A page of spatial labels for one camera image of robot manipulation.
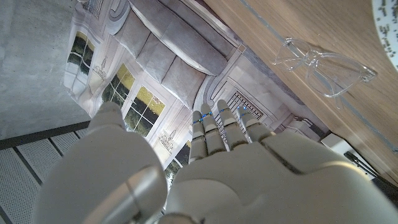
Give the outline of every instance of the window pane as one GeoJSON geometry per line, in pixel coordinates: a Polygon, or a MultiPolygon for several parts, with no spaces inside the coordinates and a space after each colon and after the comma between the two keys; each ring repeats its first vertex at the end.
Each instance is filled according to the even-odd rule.
{"type": "Polygon", "coordinates": [[[75,54],[69,54],[68,62],[80,65],[81,58],[75,54]]]}
{"type": "Polygon", "coordinates": [[[117,93],[115,93],[113,95],[112,102],[115,102],[120,108],[122,108],[124,100],[117,93]]]}
{"type": "Polygon", "coordinates": [[[124,118],[124,123],[126,124],[126,129],[128,131],[133,131],[136,125],[138,124],[141,115],[135,112],[132,108],[127,112],[126,117],[124,118]]]}
{"type": "Polygon", "coordinates": [[[121,83],[128,89],[131,90],[132,84],[136,79],[131,75],[129,71],[126,72],[121,80],[121,83]]]}
{"type": "Polygon", "coordinates": [[[131,107],[136,109],[136,111],[138,111],[138,113],[142,114],[145,111],[145,109],[147,108],[147,105],[144,102],[142,102],[141,100],[139,100],[138,98],[135,98],[131,104],[131,107]]]}
{"type": "Polygon", "coordinates": [[[141,134],[143,137],[146,137],[151,129],[152,125],[150,124],[150,122],[148,122],[144,118],[141,118],[135,132],[141,134]]]}
{"type": "Polygon", "coordinates": [[[109,84],[109,85],[105,88],[104,92],[102,92],[102,102],[111,101],[112,96],[113,96],[113,93],[114,93],[114,90],[113,90],[111,84],[109,84]]]}
{"type": "Polygon", "coordinates": [[[175,156],[175,159],[178,160],[183,166],[188,165],[190,151],[191,151],[191,142],[187,141],[184,147],[182,147],[180,152],[175,156]]]}
{"type": "Polygon", "coordinates": [[[148,108],[144,112],[144,117],[146,119],[148,119],[149,122],[154,124],[156,122],[157,118],[159,117],[159,115],[157,115],[154,111],[152,111],[151,109],[148,108]]]}
{"type": "Polygon", "coordinates": [[[120,79],[118,78],[117,75],[115,75],[115,76],[113,77],[112,81],[111,81],[111,84],[112,84],[113,88],[116,89],[116,87],[117,87],[117,85],[119,84],[119,82],[120,82],[120,79]]]}
{"type": "Polygon", "coordinates": [[[164,170],[168,184],[173,183],[174,177],[180,169],[180,165],[172,160],[172,162],[167,166],[166,170],[164,170]]]}
{"type": "Polygon", "coordinates": [[[85,54],[83,56],[83,60],[85,61],[85,63],[90,66],[91,65],[91,59],[93,59],[93,54],[94,52],[88,48],[88,46],[86,47],[86,51],[85,54]]]}
{"type": "Polygon", "coordinates": [[[130,90],[127,89],[123,83],[120,83],[118,85],[118,88],[116,89],[116,91],[123,97],[123,99],[126,99],[127,95],[129,94],[130,90]]]}
{"type": "Polygon", "coordinates": [[[88,72],[90,71],[90,68],[87,67],[84,63],[80,64],[80,71],[84,73],[85,75],[88,75],[88,72]]]}
{"type": "Polygon", "coordinates": [[[86,41],[83,38],[76,36],[71,51],[83,55],[85,47],[86,47],[86,41]]]}
{"type": "Polygon", "coordinates": [[[152,99],[153,94],[147,90],[145,87],[141,87],[137,93],[136,98],[140,99],[146,105],[149,104],[150,100],[152,99]]]}
{"type": "Polygon", "coordinates": [[[91,41],[89,39],[87,39],[87,47],[86,50],[90,49],[92,52],[94,51],[95,47],[94,45],[91,43],[91,41]]]}
{"type": "Polygon", "coordinates": [[[164,108],[164,103],[156,98],[156,96],[153,96],[153,99],[148,105],[148,109],[145,110],[144,116],[148,119],[148,121],[154,124],[164,108]]]}
{"type": "Polygon", "coordinates": [[[118,72],[116,72],[116,75],[117,75],[117,76],[119,77],[119,79],[121,80],[121,79],[123,78],[124,74],[126,74],[127,71],[128,71],[128,70],[127,70],[125,64],[122,63],[122,65],[120,65],[120,68],[119,68],[118,72]]]}

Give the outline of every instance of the perforated metal panel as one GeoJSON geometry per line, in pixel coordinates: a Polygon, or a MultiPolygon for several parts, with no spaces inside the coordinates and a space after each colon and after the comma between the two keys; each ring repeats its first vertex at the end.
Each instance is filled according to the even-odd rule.
{"type": "Polygon", "coordinates": [[[79,135],[79,138],[83,138],[87,134],[87,128],[76,131],[76,134],[79,135]]]}
{"type": "Polygon", "coordinates": [[[66,133],[51,137],[51,140],[59,148],[62,154],[65,154],[79,138],[75,133],[66,133]]]}
{"type": "Polygon", "coordinates": [[[39,189],[14,150],[0,150],[0,205],[13,223],[32,223],[39,189]]]}
{"type": "Polygon", "coordinates": [[[6,224],[6,222],[0,217],[0,224],[6,224]]]}
{"type": "Polygon", "coordinates": [[[48,139],[17,146],[17,148],[42,181],[61,159],[61,155],[48,139]]]}

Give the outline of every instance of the couch cushion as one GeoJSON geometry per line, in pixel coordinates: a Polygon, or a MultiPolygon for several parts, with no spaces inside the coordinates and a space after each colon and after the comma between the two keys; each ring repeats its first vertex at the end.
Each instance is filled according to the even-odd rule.
{"type": "Polygon", "coordinates": [[[161,83],[174,58],[175,54],[154,34],[150,34],[138,55],[137,63],[143,71],[161,83]]]}
{"type": "Polygon", "coordinates": [[[132,10],[173,53],[193,68],[219,75],[226,59],[194,28],[158,0],[130,0],[132,10]]]}
{"type": "Polygon", "coordinates": [[[166,73],[162,85],[185,106],[193,109],[193,103],[206,74],[199,72],[176,57],[166,73]]]}
{"type": "Polygon", "coordinates": [[[134,12],[130,12],[122,28],[115,35],[115,38],[134,58],[137,58],[149,34],[150,30],[134,12]]]}

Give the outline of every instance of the window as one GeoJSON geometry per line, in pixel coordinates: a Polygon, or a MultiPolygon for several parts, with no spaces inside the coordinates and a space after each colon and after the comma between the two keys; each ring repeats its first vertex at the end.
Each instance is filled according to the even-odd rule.
{"type": "Polygon", "coordinates": [[[142,86],[124,119],[126,129],[146,137],[164,108],[164,103],[142,86]]]}
{"type": "Polygon", "coordinates": [[[188,165],[189,153],[191,151],[191,141],[187,141],[180,152],[175,156],[171,163],[164,170],[166,174],[167,184],[169,188],[173,184],[173,180],[181,167],[188,165]]]}
{"type": "Polygon", "coordinates": [[[171,163],[167,166],[166,170],[164,170],[166,174],[166,180],[167,180],[167,185],[170,189],[170,187],[173,184],[173,180],[177,172],[181,169],[180,164],[177,163],[174,159],[171,161],[171,163]]]}
{"type": "Polygon", "coordinates": [[[68,57],[68,63],[78,65],[80,72],[88,75],[91,60],[93,59],[94,49],[94,45],[87,36],[78,31],[68,57]]]}
{"type": "MultiPolygon", "coordinates": [[[[103,102],[112,101],[122,108],[135,80],[125,64],[122,64],[102,93],[103,102]]],[[[141,86],[124,118],[127,131],[134,131],[146,137],[164,108],[163,102],[141,86]]]]}
{"type": "Polygon", "coordinates": [[[102,93],[103,102],[112,101],[122,108],[124,100],[127,98],[135,80],[125,64],[122,64],[111,83],[102,93]]]}
{"type": "Polygon", "coordinates": [[[189,161],[189,152],[191,151],[191,141],[187,141],[185,145],[182,147],[180,152],[175,156],[175,159],[178,160],[181,165],[186,166],[188,165],[189,161]]]}

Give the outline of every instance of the glasses lens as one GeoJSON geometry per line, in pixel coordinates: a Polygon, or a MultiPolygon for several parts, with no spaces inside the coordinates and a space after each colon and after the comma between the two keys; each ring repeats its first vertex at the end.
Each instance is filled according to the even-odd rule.
{"type": "Polygon", "coordinates": [[[296,39],[287,39],[276,56],[274,65],[284,70],[293,70],[304,62],[304,58],[311,51],[310,46],[296,39]]]}
{"type": "Polygon", "coordinates": [[[327,97],[344,93],[358,82],[361,67],[358,62],[337,54],[325,54],[308,68],[308,84],[327,97]]]}

